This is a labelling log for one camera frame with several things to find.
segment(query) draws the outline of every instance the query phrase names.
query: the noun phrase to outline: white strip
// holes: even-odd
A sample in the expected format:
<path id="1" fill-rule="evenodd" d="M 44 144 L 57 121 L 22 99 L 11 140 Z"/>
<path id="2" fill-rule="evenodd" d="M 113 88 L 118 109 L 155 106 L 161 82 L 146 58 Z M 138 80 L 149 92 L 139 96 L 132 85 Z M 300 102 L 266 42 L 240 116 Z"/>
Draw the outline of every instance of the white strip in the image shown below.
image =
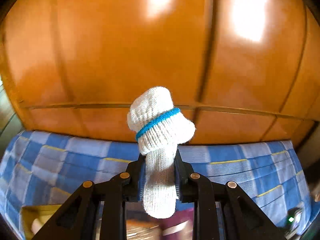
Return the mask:
<path id="1" fill-rule="evenodd" d="M 176 232 L 179 232 L 179 231 L 183 230 L 183 228 L 186 227 L 187 223 L 188 223 L 188 221 L 183 222 L 181 224 L 178 224 L 178 225 L 176 225 L 174 227 L 167 228 L 167 229 L 162 231 L 162 235 L 163 236 L 167 236 L 167 235 L 171 235 L 171 234 L 174 234 Z"/>

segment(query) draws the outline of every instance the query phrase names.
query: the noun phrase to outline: mattress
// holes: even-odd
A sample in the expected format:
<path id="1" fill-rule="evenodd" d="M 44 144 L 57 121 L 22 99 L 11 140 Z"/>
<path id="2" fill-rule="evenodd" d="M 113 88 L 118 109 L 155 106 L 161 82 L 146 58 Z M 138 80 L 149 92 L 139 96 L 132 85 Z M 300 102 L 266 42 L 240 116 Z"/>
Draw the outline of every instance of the mattress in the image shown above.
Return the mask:
<path id="1" fill-rule="evenodd" d="M 287 211 L 302 207 L 298 233 L 319 213 L 291 141 L 179 146 L 183 161 L 211 181 L 235 181 L 277 226 Z M 63 203 L 85 180 L 107 181 L 139 156 L 138 145 L 22 131 L 8 145 L 0 164 L 0 213 L 24 239 L 20 209 Z M 192 204 L 177 201 L 177 210 Z"/>

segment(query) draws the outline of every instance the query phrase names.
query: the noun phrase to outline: blue trim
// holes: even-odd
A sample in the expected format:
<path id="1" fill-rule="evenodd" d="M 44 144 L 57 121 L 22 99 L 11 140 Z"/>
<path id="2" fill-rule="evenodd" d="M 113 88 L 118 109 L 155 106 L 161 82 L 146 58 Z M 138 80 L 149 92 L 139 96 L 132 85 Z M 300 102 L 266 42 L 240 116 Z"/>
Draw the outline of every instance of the blue trim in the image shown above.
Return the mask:
<path id="1" fill-rule="evenodd" d="M 180 109 L 179 108 L 173 108 L 168 112 L 165 112 L 163 114 L 161 114 L 160 116 L 158 116 L 156 119 L 151 120 L 150 122 L 148 122 L 144 127 L 142 127 L 142 129 L 137 132 L 136 135 L 136 141 L 138 141 L 138 139 L 144 135 L 146 133 L 146 131 L 148 131 L 150 128 L 154 127 L 156 124 L 170 118 L 171 116 L 180 113 Z"/>

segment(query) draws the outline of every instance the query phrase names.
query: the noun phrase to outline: bed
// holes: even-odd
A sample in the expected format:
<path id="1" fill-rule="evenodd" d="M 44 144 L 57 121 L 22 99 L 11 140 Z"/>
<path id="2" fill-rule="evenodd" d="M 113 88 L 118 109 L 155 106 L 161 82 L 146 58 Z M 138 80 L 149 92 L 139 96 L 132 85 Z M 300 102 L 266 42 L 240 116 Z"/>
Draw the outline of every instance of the bed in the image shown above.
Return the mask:
<path id="1" fill-rule="evenodd" d="M 277 226 L 285 224 L 289 209 L 302 207 L 301 234 L 319 213 L 291 141 L 179 150 L 183 161 L 211 181 L 238 183 Z M 107 181 L 138 155 L 135 143 L 22 131 L 8 145 L 0 165 L 0 213 L 24 239 L 22 206 L 63 203 L 83 181 Z M 190 207 L 177 201 L 177 210 Z"/>

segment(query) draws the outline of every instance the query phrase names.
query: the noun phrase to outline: plaid bedsheet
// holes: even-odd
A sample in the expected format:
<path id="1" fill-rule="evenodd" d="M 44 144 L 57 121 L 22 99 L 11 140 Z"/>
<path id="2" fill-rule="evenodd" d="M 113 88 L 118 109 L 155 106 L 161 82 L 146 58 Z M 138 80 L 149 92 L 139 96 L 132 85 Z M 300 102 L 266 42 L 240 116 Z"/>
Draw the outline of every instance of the plaid bedsheet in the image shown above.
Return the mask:
<path id="1" fill-rule="evenodd" d="M 290 208 L 303 207 L 302 233 L 319 212 L 291 141 L 179 150 L 183 161 L 211 181 L 237 182 L 277 226 L 285 224 Z M 0 165 L 0 212 L 24 239 L 22 206 L 63 203 L 83 181 L 109 180 L 138 155 L 135 143 L 23 131 L 12 139 Z M 178 210 L 189 207 L 177 202 Z"/>

